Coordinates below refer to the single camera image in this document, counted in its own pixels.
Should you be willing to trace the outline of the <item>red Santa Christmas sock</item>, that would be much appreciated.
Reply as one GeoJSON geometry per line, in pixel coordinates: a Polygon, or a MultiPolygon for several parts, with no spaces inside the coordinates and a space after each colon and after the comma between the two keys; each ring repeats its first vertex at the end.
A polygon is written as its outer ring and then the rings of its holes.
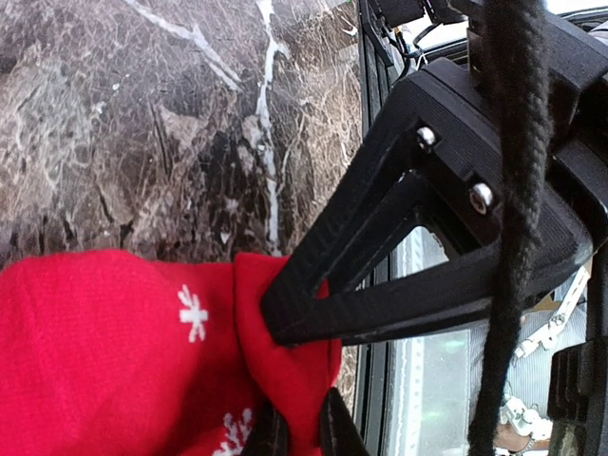
{"type": "Polygon", "coordinates": [[[5,455],[239,455],[271,402],[288,451],[320,451],[338,341],[278,346],[260,300],[284,265],[31,257],[1,274],[5,455]]]}

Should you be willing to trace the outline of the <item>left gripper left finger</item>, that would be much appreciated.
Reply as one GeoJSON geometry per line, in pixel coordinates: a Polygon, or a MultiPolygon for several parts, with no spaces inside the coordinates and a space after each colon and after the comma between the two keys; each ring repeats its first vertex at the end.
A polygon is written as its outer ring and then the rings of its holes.
{"type": "Polygon", "coordinates": [[[287,456],[289,439],[287,422],[271,403],[265,403],[241,451],[241,456],[287,456]]]}

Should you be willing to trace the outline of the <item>operator hand with wristband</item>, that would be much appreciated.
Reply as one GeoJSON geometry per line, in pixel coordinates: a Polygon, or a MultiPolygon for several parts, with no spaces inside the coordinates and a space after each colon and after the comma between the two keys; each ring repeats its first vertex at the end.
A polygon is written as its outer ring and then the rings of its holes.
{"type": "Polygon", "coordinates": [[[530,450],[548,450],[549,440],[534,440],[530,436],[521,436],[509,424],[498,424],[493,439],[494,447],[512,453],[524,453],[530,450]]]}

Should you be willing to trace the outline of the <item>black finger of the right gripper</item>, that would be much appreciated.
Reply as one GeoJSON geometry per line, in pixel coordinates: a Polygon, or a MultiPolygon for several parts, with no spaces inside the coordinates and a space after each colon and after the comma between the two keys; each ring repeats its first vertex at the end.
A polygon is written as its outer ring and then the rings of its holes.
{"type": "Polygon", "coordinates": [[[274,341],[348,345],[485,319],[513,187],[490,99],[438,59],[391,87],[350,168],[265,293],[274,341]]]}

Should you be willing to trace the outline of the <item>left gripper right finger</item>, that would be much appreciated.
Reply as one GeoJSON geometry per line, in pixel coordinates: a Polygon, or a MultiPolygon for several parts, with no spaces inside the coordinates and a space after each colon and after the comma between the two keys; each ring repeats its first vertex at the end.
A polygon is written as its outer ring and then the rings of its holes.
{"type": "Polygon", "coordinates": [[[330,388],[322,405],[319,421],[323,456],[369,456],[337,388],[330,388]]]}

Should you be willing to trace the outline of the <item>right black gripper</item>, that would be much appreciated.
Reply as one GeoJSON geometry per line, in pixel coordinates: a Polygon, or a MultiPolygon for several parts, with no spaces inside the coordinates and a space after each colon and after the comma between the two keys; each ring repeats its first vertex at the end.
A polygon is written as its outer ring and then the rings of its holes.
{"type": "Polygon", "coordinates": [[[552,116],[549,179],[599,247],[607,241],[607,46],[551,12],[545,14],[552,116]]]}

